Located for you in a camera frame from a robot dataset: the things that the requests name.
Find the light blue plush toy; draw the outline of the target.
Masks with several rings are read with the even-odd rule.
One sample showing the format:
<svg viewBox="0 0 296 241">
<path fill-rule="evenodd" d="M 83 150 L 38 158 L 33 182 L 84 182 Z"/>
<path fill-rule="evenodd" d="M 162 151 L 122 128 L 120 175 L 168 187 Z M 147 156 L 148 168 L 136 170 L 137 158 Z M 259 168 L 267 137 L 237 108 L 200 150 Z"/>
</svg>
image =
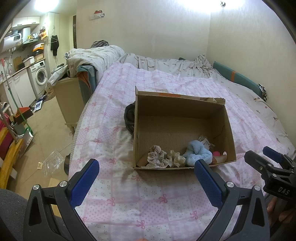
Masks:
<svg viewBox="0 0 296 241">
<path fill-rule="evenodd" d="M 205 148 L 203 143 L 198 140 L 193 140 L 187 145 L 183 157 L 185 158 L 185 164 L 189 167 L 193 167 L 198 160 L 203 160 L 208 165 L 211 164 L 213 155 Z"/>
</svg>

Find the cream lace scrunchie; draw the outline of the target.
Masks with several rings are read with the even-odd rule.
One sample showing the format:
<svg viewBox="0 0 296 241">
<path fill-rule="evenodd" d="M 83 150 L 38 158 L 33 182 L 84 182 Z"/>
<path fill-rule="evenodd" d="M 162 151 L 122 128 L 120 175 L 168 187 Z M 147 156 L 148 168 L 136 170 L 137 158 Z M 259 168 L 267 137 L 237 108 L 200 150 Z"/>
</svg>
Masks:
<svg viewBox="0 0 296 241">
<path fill-rule="evenodd" d="M 170 150 L 166 158 L 170 168 L 180 168 L 185 166 L 186 158 L 180 155 L 179 152 Z"/>
</svg>

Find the beige lace scrunchie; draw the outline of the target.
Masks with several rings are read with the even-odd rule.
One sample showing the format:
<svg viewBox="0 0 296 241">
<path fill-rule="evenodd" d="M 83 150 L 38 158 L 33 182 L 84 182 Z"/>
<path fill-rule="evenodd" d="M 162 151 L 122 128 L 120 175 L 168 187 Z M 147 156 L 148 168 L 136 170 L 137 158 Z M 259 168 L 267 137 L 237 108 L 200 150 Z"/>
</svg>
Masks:
<svg viewBox="0 0 296 241">
<path fill-rule="evenodd" d="M 147 162 L 146 167 L 148 169 L 166 168 L 169 165 L 167 153 L 158 145 L 154 145 L 149 149 Z"/>
</svg>

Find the white plastic label packet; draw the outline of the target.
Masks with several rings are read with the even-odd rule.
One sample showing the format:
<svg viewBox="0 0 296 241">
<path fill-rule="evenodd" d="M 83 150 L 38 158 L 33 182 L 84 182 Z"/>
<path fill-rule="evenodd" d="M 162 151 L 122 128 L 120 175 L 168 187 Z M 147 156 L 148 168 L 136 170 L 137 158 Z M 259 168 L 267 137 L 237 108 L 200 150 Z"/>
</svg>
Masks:
<svg viewBox="0 0 296 241">
<path fill-rule="evenodd" d="M 205 136 L 200 136 L 198 138 L 198 141 L 201 142 L 207 150 L 210 150 L 215 147 L 215 145 L 210 143 L 207 137 Z"/>
</svg>

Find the clear plastic bag on floor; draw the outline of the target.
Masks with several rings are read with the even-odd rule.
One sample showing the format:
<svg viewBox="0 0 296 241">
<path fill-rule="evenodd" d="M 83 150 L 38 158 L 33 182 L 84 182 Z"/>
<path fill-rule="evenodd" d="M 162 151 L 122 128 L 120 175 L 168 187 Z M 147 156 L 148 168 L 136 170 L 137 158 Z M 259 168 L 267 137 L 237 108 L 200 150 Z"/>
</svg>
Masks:
<svg viewBox="0 0 296 241">
<path fill-rule="evenodd" d="M 57 151 L 54 150 L 43 162 L 43 172 L 45 177 L 52 176 L 63 169 L 64 158 Z"/>
</svg>

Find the pink patterned bed quilt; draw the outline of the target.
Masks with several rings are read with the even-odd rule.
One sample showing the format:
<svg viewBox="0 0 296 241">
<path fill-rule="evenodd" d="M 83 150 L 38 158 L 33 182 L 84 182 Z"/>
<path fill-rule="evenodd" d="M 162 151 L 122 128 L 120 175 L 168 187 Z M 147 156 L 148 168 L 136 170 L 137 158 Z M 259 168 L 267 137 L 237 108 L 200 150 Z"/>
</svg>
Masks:
<svg viewBox="0 0 296 241">
<path fill-rule="evenodd" d="M 214 78 L 179 77 L 112 64 L 81 115 L 69 174 L 90 159 L 99 174 L 76 207 L 96 240 L 197 240 L 217 212 L 194 173 L 193 152 L 204 137 L 226 156 L 212 166 L 238 187 L 263 186 L 244 161 L 264 147 L 295 157 L 250 102 Z"/>
</svg>

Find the wooden yellow chair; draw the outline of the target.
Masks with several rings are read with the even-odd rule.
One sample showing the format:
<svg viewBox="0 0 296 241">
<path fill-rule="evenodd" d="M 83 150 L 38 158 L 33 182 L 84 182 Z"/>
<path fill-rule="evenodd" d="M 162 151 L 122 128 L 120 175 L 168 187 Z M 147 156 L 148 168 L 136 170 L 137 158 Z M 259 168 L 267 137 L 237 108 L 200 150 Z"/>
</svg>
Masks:
<svg viewBox="0 0 296 241">
<path fill-rule="evenodd" d="M 6 189 L 10 178 L 15 179 L 17 171 L 14 169 L 14 164 L 20 154 L 20 149 L 23 146 L 23 139 L 20 138 L 18 141 L 13 141 L 8 149 L 8 152 L 4 158 L 1 159 L 1 189 Z"/>
</svg>

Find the brown cardboard box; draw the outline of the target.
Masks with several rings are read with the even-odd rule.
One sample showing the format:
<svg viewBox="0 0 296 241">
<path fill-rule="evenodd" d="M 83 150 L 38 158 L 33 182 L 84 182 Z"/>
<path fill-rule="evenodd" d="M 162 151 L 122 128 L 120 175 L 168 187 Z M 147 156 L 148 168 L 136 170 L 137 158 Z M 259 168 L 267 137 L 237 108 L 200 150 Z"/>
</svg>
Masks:
<svg viewBox="0 0 296 241">
<path fill-rule="evenodd" d="M 149 149 L 184 154 L 190 141 L 205 136 L 227 153 L 225 164 L 236 161 L 228 113 L 223 98 L 195 97 L 135 90 L 133 168 L 144 170 Z"/>
</svg>

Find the dark grey striped cloth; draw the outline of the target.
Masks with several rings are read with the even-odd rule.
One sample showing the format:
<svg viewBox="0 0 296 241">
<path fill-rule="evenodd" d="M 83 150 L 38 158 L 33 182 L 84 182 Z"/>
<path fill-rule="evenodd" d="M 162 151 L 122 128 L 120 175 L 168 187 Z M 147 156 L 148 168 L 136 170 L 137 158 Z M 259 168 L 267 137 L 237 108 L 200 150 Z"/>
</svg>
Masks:
<svg viewBox="0 0 296 241">
<path fill-rule="evenodd" d="M 129 104 L 125 108 L 125 112 L 124 112 L 125 127 L 132 136 L 134 134 L 134 118 L 135 118 L 135 102 Z"/>
</svg>

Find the beige cabinet by bed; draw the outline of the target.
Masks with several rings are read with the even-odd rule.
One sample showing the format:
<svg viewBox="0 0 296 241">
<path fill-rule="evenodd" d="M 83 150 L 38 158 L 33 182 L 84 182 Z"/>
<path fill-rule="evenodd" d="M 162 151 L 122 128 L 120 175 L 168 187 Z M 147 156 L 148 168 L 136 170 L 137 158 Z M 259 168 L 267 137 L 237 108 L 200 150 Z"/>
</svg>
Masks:
<svg viewBox="0 0 296 241">
<path fill-rule="evenodd" d="M 53 90 L 65 120 L 65 125 L 72 133 L 75 133 L 85 106 L 78 78 L 63 78 L 53 86 Z"/>
</svg>

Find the teal headboard cushion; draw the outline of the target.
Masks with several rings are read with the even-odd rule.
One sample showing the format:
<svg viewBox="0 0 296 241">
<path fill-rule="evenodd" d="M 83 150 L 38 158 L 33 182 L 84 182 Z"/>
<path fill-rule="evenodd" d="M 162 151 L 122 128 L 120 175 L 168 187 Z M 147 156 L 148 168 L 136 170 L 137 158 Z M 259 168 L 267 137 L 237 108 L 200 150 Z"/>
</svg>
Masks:
<svg viewBox="0 0 296 241">
<path fill-rule="evenodd" d="M 245 77 L 244 75 L 232 70 L 231 68 L 219 62 L 214 61 L 213 68 L 216 69 L 220 73 L 220 75 L 222 75 L 224 78 L 228 79 L 229 81 L 240 84 L 244 87 L 247 87 L 248 89 L 256 93 L 259 97 L 261 97 L 264 101 L 267 100 L 267 92 L 263 85 L 256 84 L 255 82 Z"/>
</svg>

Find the white kitchen counter cabinet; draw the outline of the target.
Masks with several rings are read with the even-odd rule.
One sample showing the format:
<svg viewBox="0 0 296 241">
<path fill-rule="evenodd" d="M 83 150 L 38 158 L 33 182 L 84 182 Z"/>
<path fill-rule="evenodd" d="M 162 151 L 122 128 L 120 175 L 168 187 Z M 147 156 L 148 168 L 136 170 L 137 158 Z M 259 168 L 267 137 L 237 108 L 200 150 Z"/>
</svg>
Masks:
<svg viewBox="0 0 296 241">
<path fill-rule="evenodd" d="M 26 68 L 1 83 L 1 102 L 7 102 L 15 113 L 17 107 L 9 92 L 8 84 L 19 108 L 29 107 L 36 100 Z"/>
</svg>

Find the white washing machine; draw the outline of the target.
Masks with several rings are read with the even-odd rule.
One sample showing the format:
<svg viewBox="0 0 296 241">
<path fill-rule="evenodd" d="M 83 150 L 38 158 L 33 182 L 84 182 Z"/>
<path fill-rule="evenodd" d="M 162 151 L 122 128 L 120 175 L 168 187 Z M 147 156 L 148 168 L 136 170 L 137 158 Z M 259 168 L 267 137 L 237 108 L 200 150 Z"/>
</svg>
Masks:
<svg viewBox="0 0 296 241">
<path fill-rule="evenodd" d="M 48 82 L 45 61 L 39 61 L 27 68 L 28 77 L 36 98 L 44 94 Z"/>
</svg>

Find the white floral duvet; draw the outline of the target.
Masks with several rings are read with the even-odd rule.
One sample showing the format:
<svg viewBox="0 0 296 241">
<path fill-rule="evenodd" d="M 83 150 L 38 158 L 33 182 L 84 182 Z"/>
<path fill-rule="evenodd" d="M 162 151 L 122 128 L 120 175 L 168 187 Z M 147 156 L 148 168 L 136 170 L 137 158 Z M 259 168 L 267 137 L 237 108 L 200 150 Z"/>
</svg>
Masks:
<svg viewBox="0 0 296 241">
<path fill-rule="evenodd" d="M 91 65 L 96 70 L 95 79 L 98 84 L 104 71 L 124 54 L 125 51 L 116 45 L 91 49 L 72 49 L 69 51 L 69 58 L 66 60 L 70 77 L 77 75 L 79 66 Z"/>
</svg>

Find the black garment hanging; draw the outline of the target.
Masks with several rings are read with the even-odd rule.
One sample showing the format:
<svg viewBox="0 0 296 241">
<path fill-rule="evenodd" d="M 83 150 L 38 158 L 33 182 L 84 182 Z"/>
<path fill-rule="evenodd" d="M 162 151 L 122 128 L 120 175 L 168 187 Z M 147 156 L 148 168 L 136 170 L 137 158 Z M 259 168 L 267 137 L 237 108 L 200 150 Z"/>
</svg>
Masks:
<svg viewBox="0 0 296 241">
<path fill-rule="evenodd" d="M 51 36 L 51 51 L 53 56 L 57 56 L 58 48 L 59 48 L 59 40 L 57 35 Z"/>
</svg>

